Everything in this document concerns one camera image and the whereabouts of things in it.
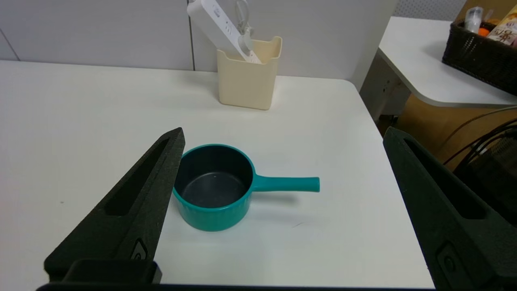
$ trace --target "white table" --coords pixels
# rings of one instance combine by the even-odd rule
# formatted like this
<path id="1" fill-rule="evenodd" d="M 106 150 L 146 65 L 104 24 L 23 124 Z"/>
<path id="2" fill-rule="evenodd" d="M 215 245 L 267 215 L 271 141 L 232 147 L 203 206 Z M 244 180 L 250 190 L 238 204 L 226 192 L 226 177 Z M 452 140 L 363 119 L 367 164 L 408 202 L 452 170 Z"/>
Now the white table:
<path id="1" fill-rule="evenodd" d="M 47 282 L 43 260 L 163 133 L 226 143 L 257 172 L 320 176 L 258 193 L 221 232 L 170 207 L 162 283 L 433 287 L 382 139 L 354 86 L 278 77 L 269 111 L 217 99 L 211 72 L 0 62 L 0 289 Z"/>
<path id="2" fill-rule="evenodd" d="M 391 17 L 379 53 L 420 100 L 445 107 L 505 107 L 517 97 L 442 63 L 450 21 Z"/>

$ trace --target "black cable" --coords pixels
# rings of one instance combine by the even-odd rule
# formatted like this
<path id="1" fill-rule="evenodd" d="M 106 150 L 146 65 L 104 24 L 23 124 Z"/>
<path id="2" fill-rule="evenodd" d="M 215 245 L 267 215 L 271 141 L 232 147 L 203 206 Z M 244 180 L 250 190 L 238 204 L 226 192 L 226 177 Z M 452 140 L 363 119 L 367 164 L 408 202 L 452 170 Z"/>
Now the black cable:
<path id="1" fill-rule="evenodd" d="M 446 160 L 444 162 L 444 165 L 448 164 L 450 161 L 452 161 L 455 157 L 457 157 L 459 154 L 461 154 L 463 151 L 465 151 L 466 149 L 470 148 L 473 144 L 477 143 L 478 141 L 480 140 L 488 140 L 490 139 L 491 137 L 493 137 L 494 135 L 496 134 L 499 134 L 503 131 L 506 131 L 506 130 L 509 130 L 509 129 L 513 129 L 513 128 L 517 128 L 517 125 L 511 125 L 511 126 L 508 126 L 512 123 L 515 123 L 517 122 L 517 118 L 515 119 L 512 119 L 510 121 L 507 121 L 503 124 L 501 124 L 500 126 L 494 128 L 492 131 L 490 131 L 489 133 L 475 139 L 474 141 L 472 141 L 471 143 L 467 144 L 464 148 L 460 149 L 459 151 L 457 151 L 454 155 L 452 155 L 448 160 Z"/>
<path id="2" fill-rule="evenodd" d="M 486 135 L 485 138 L 480 140 L 476 144 L 476 146 L 473 149 L 471 149 L 470 152 L 461 160 L 461 162 L 456 166 L 456 169 L 466 167 L 470 162 L 474 160 L 476 156 L 479 156 L 480 153 L 494 141 L 504 137 L 514 137 L 516 129 L 517 125 L 507 126 L 498 130 L 499 132 L 497 132 L 496 134 Z"/>
<path id="3" fill-rule="evenodd" d="M 470 162 L 472 162 L 474 160 L 474 157 L 475 156 L 481 156 L 481 154 L 483 153 L 483 151 L 491 144 L 493 143 L 494 141 L 496 141 L 497 139 L 501 139 L 501 138 L 506 138 L 506 137 L 511 137 L 511 138 L 515 138 L 517 137 L 517 132 L 516 132 L 516 129 L 517 129 L 517 126 L 514 127 L 514 128 L 511 128 L 511 129 L 508 129 L 507 131 L 505 131 L 504 133 L 492 138 L 491 140 L 487 141 L 485 144 L 481 145 L 477 150 L 473 151 L 474 152 L 474 156 L 472 156 L 471 158 L 469 158 L 466 162 L 467 164 L 469 164 Z"/>

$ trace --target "pen holder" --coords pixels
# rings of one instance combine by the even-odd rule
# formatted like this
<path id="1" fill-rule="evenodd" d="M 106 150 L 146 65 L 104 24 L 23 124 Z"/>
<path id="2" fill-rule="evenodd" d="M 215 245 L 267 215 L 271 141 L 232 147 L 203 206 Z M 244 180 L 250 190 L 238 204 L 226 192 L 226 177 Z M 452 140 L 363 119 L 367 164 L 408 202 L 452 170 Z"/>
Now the pen holder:
<path id="1" fill-rule="evenodd" d="M 217 50 L 220 103 L 262 110 L 271 107 L 282 38 L 253 40 L 253 46 L 261 64 L 249 63 L 240 56 L 228 56 Z"/>

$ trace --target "white wall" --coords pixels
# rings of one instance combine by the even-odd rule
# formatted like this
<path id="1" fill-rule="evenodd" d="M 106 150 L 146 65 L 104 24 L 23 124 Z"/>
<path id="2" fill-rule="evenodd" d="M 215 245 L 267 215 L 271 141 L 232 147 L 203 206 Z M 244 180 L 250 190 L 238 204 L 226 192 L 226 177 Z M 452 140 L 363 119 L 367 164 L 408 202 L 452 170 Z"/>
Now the white wall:
<path id="1" fill-rule="evenodd" d="M 466 0 L 399 0 L 393 16 L 453 21 Z"/>
<path id="2" fill-rule="evenodd" d="M 235 18 L 234 0 L 218 0 Z M 397 0 L 249 0 L 256 39 L 284 39 L 279 74 L 360 88 Z M 187 0 L 0 0 L 22 61 L 215 71 L 216 50 Z M 0 59 L 13 59 L 0 39 Z"/>
<path id="3" fill-rule="evenodd" d="M 192 70 L 186 9 L 186 0 L 1 0 L 0 28 L 22 61 Z"/>
<path id="4" fill-rule="evenodd" d="M 234 1 L 218 2 L 235 19 Z M 360 88 L 397 0 L 248 2 L 253 38 L 283 38 L 279 75 L 346 79 Z M 192 43 L 195 69 L 216 71 L 216 49 L 194 24 Z"/>

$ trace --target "orange item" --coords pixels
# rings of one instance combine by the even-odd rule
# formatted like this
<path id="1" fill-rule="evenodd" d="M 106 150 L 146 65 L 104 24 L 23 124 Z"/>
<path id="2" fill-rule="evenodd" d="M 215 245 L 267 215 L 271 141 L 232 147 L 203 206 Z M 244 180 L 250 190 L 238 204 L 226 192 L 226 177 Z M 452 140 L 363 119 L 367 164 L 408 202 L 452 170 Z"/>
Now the orange item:
<path id="1" fill-rule="evenodd" d="M 490 33 L 490 31 L 489 31 L 489 30 L 487 30 L 486 28 L 480 28 L 480 29 L 479 29 L 479 32 L 478 32 L 478 34 L 479 34 L 480 36 L 484 36 L 484 37 L 486 37 L 489 33 Z"/>

